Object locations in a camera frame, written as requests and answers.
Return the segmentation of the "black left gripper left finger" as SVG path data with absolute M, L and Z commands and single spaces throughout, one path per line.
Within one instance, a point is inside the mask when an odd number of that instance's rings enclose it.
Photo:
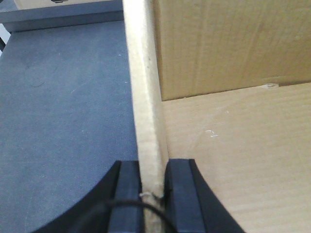
M 142 233 L 138 161 L 116 161 L 97 185 L 38 233 Z

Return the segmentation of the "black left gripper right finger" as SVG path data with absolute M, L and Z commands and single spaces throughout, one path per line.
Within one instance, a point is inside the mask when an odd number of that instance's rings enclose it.
M 178 233 L 243 233 L 204 180 L 195 160 L 170 159 L 165 170 L 165 212 Z

